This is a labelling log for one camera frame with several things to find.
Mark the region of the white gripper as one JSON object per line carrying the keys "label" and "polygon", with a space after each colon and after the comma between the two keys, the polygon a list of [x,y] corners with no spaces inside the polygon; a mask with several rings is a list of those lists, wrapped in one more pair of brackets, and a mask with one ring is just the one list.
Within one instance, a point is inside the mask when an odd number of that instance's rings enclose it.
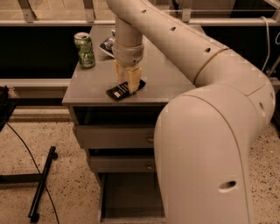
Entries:
{"label": "white gripper", "polygon": [[128,74],[129,92],[131,94],[135,93],[140,85],[142,68],[139,66],[131,68],[126,74],[125,67],[132,67],[143,59],[144,44],[124,46],[115,41],[113,43],[112,51],[115,57],[114,68],[117,82],[125,82]]}

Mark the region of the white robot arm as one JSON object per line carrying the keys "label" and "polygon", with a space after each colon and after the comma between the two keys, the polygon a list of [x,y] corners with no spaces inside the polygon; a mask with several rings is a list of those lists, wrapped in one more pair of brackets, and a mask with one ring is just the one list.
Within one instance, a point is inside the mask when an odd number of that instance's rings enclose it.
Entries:
{"label": "white robot arm", "polygon": [[167,224],[254,224],[248,156],[276,106],[269,78],[148,0],[106,1],[120,64],[145,36],[195,86],[168,102],[155,127]]}

